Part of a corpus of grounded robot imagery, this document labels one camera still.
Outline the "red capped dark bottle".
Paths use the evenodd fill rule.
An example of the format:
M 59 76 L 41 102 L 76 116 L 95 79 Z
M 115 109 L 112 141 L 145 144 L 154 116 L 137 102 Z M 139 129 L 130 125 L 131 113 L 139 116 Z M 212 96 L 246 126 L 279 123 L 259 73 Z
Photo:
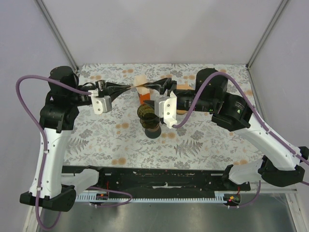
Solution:
M 150 139 L 156 139 L 161 135 L 161 127 L 158 126 L 154 129 L 145 129 L 145 135 Z

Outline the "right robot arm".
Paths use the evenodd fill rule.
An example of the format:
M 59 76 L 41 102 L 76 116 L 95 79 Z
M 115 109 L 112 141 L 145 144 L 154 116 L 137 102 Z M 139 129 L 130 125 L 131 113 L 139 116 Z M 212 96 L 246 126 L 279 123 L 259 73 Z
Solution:
M 208 112 L 217 126 L 239 135 L 263 153 L 259 160 L 228 165 L 221 178 L 224 189 L 257 181 L 276 187 L 304 183 L 305 169 L 300 163 L 308 162 L 308 148 L 294 146 L 275 132 L 242 90 L 228 93 L 229 82 L 234 82 L 230 75 L 205 68 L 197 73 L 193 90 L 177 89 L 170 78 L 145 83 L 144 87 L 159 92 L 161 97 L 147 104 L 168 128 L 181 128 L 193 112 Z

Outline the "green glass coffee dripper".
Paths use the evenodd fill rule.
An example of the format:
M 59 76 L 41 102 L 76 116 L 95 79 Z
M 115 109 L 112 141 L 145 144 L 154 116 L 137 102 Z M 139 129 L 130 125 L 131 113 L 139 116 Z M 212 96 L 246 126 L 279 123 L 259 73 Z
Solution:
M 137 115 L 144 129 L 155 129 L 159 125 L 159 117 L 152 107 L 142 104 L 137 109 Z

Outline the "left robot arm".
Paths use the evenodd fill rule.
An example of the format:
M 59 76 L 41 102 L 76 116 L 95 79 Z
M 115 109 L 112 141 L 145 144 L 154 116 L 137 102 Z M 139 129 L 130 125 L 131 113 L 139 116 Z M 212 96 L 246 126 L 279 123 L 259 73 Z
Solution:
M 94 166 L 85 167 L 69 179 L 62 178 L 64 155 L 79 107 L 92 106 L 97 115 L 110 112 L 112 101 L 129 86 L 103 80 L 80 85 L 77 74 L 69 66 L 53 68 L 45 81 L 50 90 L 39 119 L 34 119 L 41 136 L 36 173 L 19 201 L 36 210 L 67 212 L 85 190 L 106 186 L 106 177 Z

